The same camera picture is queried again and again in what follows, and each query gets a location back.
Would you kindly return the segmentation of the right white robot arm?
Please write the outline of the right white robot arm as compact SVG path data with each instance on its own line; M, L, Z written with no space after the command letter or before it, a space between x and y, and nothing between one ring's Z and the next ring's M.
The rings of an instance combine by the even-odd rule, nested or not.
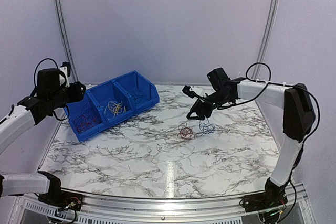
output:
M231 79L223 68L214 69L207 77L214 89L212 94L201 96L190 86L182 90L185 95L197 99L187 114L189 120L203 121L214 109L237 106L237 100L242 104L257 100L283 110L283 145L275 169L265 184L266 191L260 195L263 206L273 206L280 199L279 189L287 185L300 161L305 141L313 133L316 114L312 94L302 83L278 84L247 77Z

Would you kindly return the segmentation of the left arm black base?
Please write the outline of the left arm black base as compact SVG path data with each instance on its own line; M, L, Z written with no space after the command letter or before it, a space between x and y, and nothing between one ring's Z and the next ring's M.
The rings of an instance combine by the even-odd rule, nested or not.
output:
M38 201L48 205L56 206L62 210L68 209L80 211L82 207L83 195L78 193L71 193L62 190L61 180L45 171L39 171L49 180L49 188L46 193L38 195Z

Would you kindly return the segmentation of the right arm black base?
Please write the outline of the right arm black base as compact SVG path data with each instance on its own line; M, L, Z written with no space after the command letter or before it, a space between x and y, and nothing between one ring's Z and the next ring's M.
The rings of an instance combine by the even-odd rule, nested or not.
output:
M290 180L287 180L283 185L277 186L268 178L265 183L264 192L243 196L239 205L246 212L260 211L285 205L288 202L285 189L289 182Z

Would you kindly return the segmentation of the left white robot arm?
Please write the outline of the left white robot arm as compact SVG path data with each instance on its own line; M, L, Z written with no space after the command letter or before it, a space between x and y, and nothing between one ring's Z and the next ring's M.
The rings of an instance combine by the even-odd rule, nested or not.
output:
M70 83L66 66L38 72L38 81L31 95L12 105L10 113L1 120L1 153L18 137L38 125L47 116L55 116L58 108L82 101L86 86ZM45 194L54 205L66 202L66 193L60 189L60 179L48 172L1 175L1 196Z

